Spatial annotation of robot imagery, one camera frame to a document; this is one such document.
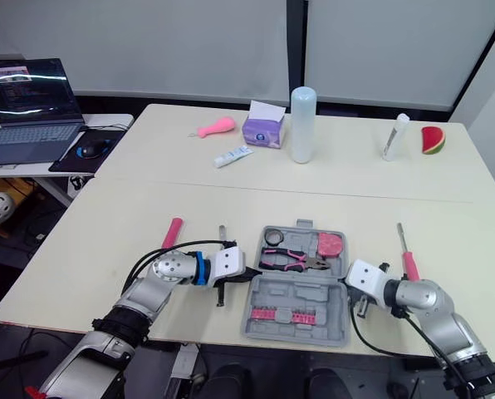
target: desk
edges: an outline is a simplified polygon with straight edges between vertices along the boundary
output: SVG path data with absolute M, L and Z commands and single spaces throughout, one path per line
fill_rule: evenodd
M 244 144 L 240 127 L 247 111 L 152 104 L 100 167 L 96 176 L 219 187 L 333 195 L 495 204 L 495 181 L 461 124 L 411 122 L 399 160 L 380 152 L 394 122 L 316 117 L 316 154 L 306 165 L 284 149 L 251 146 L 254 154 L 215 169 L 213 159 Z M 234 132 L 188 137 L 199 126 L 231 116 Z M 436 155 L 421 153 L 421 127 L 440 126 L 447 135 Z
M 395 227 L 404 225 L 423 278 L 439 283 L 472 325 L 495 361 L 495 204 L 313 195 L 122 179 L 91 180 L 62 216 L 18 281 L 0 302 L 0 322 L 85 332 L 120 296 L 141 254 L 158 248 L 170 220 L 185 219 L 179 242 L 217 239 L 225 224 L 253 265 L 267 224 L 313 219 L 318 229 L 343 231 L 350 259 L 391 264 L 401 275 Z M 216 246 L 209 246 L 216 251 Z M 248 284 L 226 284 L 226 306 L 216 290 L 177 287 L 150 338 L 323 352 L 373 353 L 354 333 L 343 348 L 244 337 L 240 321 Z M 430 354 L 406 323 L 371 307 L 359 320 L 365 336 L 396 352 Z
M 130 127 L 133 123 L 133 116 L 129 114 L 85 114 L 83 115 L 85 124 L 90 127 L 95 126 L 109 126 L 120 124 L 122 126 Z M 81 137 L 80 133 L 74 142 L 70 145 L 71 148 Z M 72 198 L 69 197 L 65 191 L 63 191 L 58 185 L 53 183 L 50 177 L 67 177 L 72 175 L 88 176 L 92 173 L 83 172 L 51 172 L 48 168 L 51 167 L 53 162 L 45 162 L 40 164 L 20 164 L 20 165 L 2 165 L 0 166 L 0 177 L 31 177 L 42 188 L 52 194 L 57 200 L 59 200 L 65 206 L 68 206 L 72 202 Z

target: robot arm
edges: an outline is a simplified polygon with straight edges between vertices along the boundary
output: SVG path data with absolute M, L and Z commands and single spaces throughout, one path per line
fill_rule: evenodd
M 213 287 L 221 279 L 245 272 L 238 246 L 204 259 L 201 252 L 169 252 L 137 278 L 110 312 L 88 332 L 45 380 L 38 398 L 108 399 L 123 397 L 123 371 L 142 344 L 177 284 Z
M 465 319 L 454 312 L 453 300 L 436 283 L 397 280 L 362 260 L 351 265 L 346 283 L 372 297 L 381 308 L 391 308 L 396 317 L 406 316 L 406 311 L 415 315 L 424 335 L 464 379 L 460 381 L 433 348 L 448 389 L 454 389 L 459 397 L 465 397 L 469 388 L 473 397 L 495 398 L 495 364 Z

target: white cylinder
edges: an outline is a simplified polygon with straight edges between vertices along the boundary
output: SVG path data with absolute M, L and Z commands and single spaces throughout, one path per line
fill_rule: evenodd
M 292 92 L 292 159 L 305 164 L 314 150 L 314 117 L 316 92 L 310 87 L 298 87 Z
M 410 122 L 410 118 L 406 114 L 399 114 L 395 121 L 394 128 L 391 131 L 390 138 L 382 151 L 383 160 L 394 160 L 399 154 L 400 143 L 403 140 L 404 131 Z

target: pink screwdriver handle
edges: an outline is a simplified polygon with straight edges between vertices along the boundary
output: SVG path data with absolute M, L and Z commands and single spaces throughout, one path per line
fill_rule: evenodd
M 208 135 L 213 135 L 215 133 L 225 133 L 226 131 L 231 131 L 236 126 L 237 126 L 237 124 L 233 118 L 230 118 L 229 116 L 225 116 L 224 118 L 222 118 L 218 122 L 216 122 L 214 125 L 207 126 L 207 127 L 200 127 L 198 129 L 198 136 L 201 137 L 202 139 L 204 139 Z
M 421 279 L 419 278 L 417 265 L 414 261 L 414 254 L 412 254 L 411 252 L 403 253 L 403 264 L 409 281 L 419 281 Z
M 175 240 L 178 238 L 179 231 L 181 230 L 181 226 L 183 225 L 183 220 L 181 218 L 173 218 L 172 223 L 168 229 L 168 233 L 166 237 L 164 237 L 163 244 L 161 248 L 170 248 L 175 244 Z

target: laptop keyboard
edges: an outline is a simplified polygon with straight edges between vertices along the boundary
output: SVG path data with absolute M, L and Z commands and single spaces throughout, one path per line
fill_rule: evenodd
M 5 127 L 0 130 L 0 145 L 67 141 L 76 131 L 76 125 Z

